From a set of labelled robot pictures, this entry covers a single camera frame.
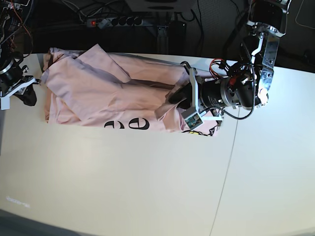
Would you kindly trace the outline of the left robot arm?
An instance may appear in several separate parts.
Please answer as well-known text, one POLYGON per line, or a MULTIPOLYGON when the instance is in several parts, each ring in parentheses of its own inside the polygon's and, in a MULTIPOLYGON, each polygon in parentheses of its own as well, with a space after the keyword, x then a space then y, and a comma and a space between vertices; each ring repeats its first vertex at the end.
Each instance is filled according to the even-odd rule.
POLYGON ((226 107, 242 107, 253 113, 267 104, 280 38, 286 34, 289 0, 253 0, 235 19, 235 28, 223 46, 223 58, 209 65, 210 79, 202 78, 195 68, 182 62, 189 82, 169 95, 170 104, 200 115, 211 111, 225 114, 226 107), (227 50, 243 27, 240 57, 233 65, 226 61, 227 50))

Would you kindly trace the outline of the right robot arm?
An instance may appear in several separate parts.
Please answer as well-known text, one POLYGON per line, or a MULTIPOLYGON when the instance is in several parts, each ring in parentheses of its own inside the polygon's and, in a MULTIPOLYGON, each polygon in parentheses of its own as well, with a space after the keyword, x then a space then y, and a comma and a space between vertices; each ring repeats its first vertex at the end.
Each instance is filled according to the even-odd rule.
POLYGON ((28 66, 21 63, 26 56, 14 51, 14 36, 21 30, 29 35, 26 22, 33 10, 33 0, 2 0, 0 2, 0 109, 10 109, 10 98, 15 96, 27 106, 37 102, 33 85, 40 80, 28 73, 28 66))

